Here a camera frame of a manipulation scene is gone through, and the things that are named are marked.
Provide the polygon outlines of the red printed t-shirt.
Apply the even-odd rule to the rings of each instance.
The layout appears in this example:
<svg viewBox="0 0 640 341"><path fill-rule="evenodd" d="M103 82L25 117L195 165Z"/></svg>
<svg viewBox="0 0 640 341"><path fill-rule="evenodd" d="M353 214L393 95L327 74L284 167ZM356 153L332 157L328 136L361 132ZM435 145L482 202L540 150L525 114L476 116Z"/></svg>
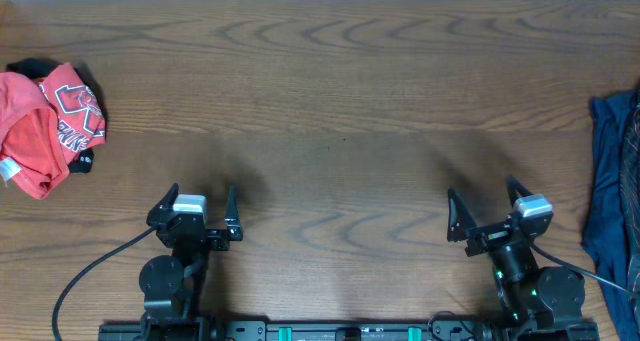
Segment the red printed t-shirt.
<svg viewBox="0 0 640 341"><path fill-rule="evenodd" d="M94 92L70 63L35 80L1 73L1 177L42 200L71 173L81 151L106 142Z"/></svg>

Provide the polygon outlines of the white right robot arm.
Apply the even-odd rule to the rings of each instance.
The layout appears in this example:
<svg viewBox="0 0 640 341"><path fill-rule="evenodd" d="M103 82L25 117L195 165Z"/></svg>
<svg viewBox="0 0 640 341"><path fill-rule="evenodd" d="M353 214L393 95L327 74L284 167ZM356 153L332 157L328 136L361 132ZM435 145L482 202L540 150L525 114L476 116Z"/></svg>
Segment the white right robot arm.
<svg viewBox="0 0 640 341"><path fill-rule="evenodd" d="M464 241L469 257L487 254L504 315L476 331L482 340L596 340L597 324L582 314L585 280L567 267L541 267L533 241L552 220L553 206L517 179L506 181L512 210L497 223L476 224L461 195L447 193L447 240Z"/></svg>

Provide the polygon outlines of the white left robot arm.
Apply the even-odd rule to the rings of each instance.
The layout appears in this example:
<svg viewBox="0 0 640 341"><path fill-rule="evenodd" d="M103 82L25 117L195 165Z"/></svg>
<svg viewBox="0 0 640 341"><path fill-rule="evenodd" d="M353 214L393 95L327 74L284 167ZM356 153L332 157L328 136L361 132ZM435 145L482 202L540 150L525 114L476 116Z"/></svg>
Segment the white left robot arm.
<svg viewBox="0 0 640 341"><path fill-rule="evenodd" d="M213 316L199 313L209 256L224 252L243 240L236 189L229 190L225 227L209 229L207 200L202 195L181 194L173 184L149 211L146 223L171 250L157 256L140 271L144 293L144 340L223 340L224 327Z"/></svg>

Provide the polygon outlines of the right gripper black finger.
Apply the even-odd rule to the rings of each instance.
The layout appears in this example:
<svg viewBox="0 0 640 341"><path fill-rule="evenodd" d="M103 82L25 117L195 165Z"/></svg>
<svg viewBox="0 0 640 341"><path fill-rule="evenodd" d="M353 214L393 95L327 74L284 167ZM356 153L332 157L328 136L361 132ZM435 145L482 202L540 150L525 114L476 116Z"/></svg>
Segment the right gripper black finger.
<svg viewBox="0 0 640 341"><path fill-rule="evenodd" d="M521 199L528 201L532 196L532 193L513 175L508 175L506 177L506 188L511 207L513 209L516 208L516 203Z"/></svg>
<svg viewBox="0 0 640 341"><path fill-rule="evenodd" d="M449 189L447 199L449 207L447 241L459 242L467 240L477 225L457 190Z"/></svg>

